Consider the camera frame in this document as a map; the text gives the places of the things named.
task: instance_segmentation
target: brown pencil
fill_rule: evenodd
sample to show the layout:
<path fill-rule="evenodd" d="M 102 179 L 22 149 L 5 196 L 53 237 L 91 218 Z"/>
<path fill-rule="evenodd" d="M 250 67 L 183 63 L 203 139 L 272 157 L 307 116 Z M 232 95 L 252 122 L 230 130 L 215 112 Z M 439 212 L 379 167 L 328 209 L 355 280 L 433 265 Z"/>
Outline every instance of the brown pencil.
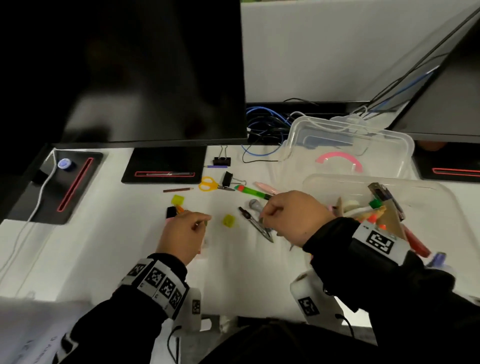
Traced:
<path fill-rule="evenodd" d="M 163 190 L 163 192 L 178 192 L 178 191 L 189 191 L 189 190 L 193 190 L 193 187 L 174 188 L 173 190 Z"/>

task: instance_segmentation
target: yellow scissors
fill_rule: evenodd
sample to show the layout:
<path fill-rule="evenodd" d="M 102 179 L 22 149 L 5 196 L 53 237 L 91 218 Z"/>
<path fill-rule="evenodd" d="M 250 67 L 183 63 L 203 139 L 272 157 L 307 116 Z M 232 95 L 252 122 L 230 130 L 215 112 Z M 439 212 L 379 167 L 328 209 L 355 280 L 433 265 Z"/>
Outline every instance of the yellow scissors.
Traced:
<path fill-rule="evenodd" d="M 233 188 L 220 186 L 212 177 L 205 176 L 202 178 L 202 182 L 198 185 L 203 192 L 213 191 L 213 190 L 227 190 L 227 191 L 234 191 Z"/>

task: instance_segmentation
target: green marker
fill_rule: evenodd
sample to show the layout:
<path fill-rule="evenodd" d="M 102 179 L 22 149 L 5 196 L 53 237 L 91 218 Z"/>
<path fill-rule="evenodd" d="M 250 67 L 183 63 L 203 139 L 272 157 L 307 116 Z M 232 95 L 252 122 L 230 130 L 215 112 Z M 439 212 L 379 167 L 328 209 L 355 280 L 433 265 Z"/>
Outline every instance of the green marker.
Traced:
<path fill-rule="evenodd" d="M 237 191 L 243 192 L 244 194 L 252 194 L 256 197 L 263 198 L 265 200 L 269 200 L 272 198 L 270 194 L 264 194 L 263 192 L 253 190 L 252 188 L 245 187 L 243 184 L 239 184 L 238 186 L 234 187 Z"/>

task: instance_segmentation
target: left hand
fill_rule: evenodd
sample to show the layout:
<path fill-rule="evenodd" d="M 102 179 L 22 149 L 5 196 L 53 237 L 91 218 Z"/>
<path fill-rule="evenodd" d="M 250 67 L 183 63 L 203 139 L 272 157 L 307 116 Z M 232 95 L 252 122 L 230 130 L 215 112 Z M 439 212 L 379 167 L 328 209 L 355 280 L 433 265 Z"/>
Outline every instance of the left hand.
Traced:
<path fill-rule="evenodd" d="M 171 254 L 188 265 L 202 245 L 206 222 L 211 218 L 188 210 L 178 214 L 163 229 L 156 253 Z"/>

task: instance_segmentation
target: pink plastic piece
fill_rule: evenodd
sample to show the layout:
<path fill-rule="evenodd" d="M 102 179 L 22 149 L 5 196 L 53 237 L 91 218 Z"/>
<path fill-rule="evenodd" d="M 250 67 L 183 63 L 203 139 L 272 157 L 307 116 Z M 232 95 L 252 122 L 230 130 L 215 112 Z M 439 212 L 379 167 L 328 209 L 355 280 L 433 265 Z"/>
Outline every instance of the pink plastic piece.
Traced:
<path fill-rule="evenodd" d="M 315 162 L 323 164 L 323 162 L 325 162 L 327 159 L 332 157 L 345 158 L 346 160 L 349 160 L 350 162 L 352 162 L 352 164 L 355 166 L 355 172 L 357 173 L 363 172 L 363 166 L 361 165 L 359 160 L 356 159 L 353 155 L 345 152 L 328 152 L 319 156 Z"/>

